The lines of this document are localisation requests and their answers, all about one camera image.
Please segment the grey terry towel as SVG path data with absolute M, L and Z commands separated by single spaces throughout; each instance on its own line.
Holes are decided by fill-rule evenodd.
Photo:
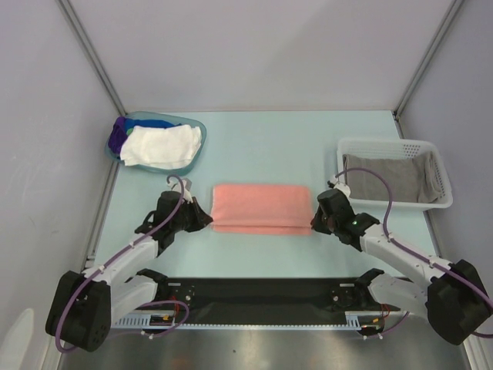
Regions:
M 402 160 L 368 159 L 343 156 L 345 181 L 350 194 L 359 200 L 387 200 L 388 190 L 393 200 L 405 203 L 433 203 L 441 195 L 434 174 L 431 152 Z

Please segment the pink striped towel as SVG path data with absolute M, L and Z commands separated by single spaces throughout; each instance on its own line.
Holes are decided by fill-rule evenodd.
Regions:
M 308 187 L 223 183 L 213 188 L 211 216 L 216 232 L 307 236 L 313 215 Z

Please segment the blue towel in tray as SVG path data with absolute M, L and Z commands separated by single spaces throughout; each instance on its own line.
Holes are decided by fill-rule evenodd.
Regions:
M 176 124 L 161 119 L 125 119 L 124 128 L 126 132 L 133 130 L 135 126 L 165 130 L 175 127 Z

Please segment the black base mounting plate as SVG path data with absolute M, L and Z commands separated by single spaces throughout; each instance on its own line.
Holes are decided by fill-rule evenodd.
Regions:
M 173 310 L 194 324 L 340 324 L 348 312 L 396 311 L 377 303 L 355 277 L 167 278 L 159 282 L 153 309 Z

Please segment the white perforated plastic basket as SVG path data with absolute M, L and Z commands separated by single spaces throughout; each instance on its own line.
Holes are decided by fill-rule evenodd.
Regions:
M 402 160 L 414 158 L 422 153 L 431 152 L 434 156 L 434 174 L 441 188 L 441 195 L 433 203 L 405 203 L 392 200 L 393 207 L 401 209 L 413 209 L 419 211 L 431 209 L 445 209 L 452 205 L 453 195 L 447 170 L 438 148 L 430 142 L 422 140 L 390 140 L 376 138 L 343 138 L 337 147 L 337 170 L 346 171 L 343 164 L 343 156 L 346 154 L 368 159 L 392 159 Z M 340 181 L 347 184 L 345 174 Z M 387 206 L 387 200 L 359 200 L 350 195 L 350 201 L 354 205 L 361 206 Z

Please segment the white towel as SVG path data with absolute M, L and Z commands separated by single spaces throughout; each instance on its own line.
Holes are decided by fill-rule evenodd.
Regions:
M 135 126 L 122 145 L 119 156 L 128 167 L 142 165 L 175 170 L 191 164 L 201 141 L 199 127 L 182 125 L 162 129 Z

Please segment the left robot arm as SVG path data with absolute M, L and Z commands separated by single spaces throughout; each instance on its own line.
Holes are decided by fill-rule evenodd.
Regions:
M 176 300 L 167 276 L 146 265 L 174 242 L 176 234 L 200 231 L 212 221 L 195 197 L 165 191 L 121 251 L 101 265 L 64 273 L 45 323 L 57 349 L 95 351 L 112 325 L 138 308 L 170 309 L 169 323 L 181 325 L 178 315 L 189 313 L 187 303 Z

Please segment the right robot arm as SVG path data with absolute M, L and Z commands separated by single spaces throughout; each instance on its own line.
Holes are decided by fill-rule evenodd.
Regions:
M 334 235 L 346 245 L 392 266 L 395 278 L 381 271 L 367 272 L 354 291 L 357 305 L 371 310 L 380 303 L 425 318 L 446 342 L 460 345 L 492 316 L 492 299 L 476 268 L 465 260 L 451 263 L 391 236 L 370 214 L 356 214 L 346 195 L 334 188 L 317 196 L 311 226 Z

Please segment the purple towel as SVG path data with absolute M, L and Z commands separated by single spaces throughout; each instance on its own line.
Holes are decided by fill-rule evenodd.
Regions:
M 110 133 L 108 138 L 107 147 L 111 150 L 113 154 L 119 156 L 122 146 L 127 137 L 128 135 L 126 133 L 126 118 L 124 116 L 120 116 L 113 124 L 112 132 Z

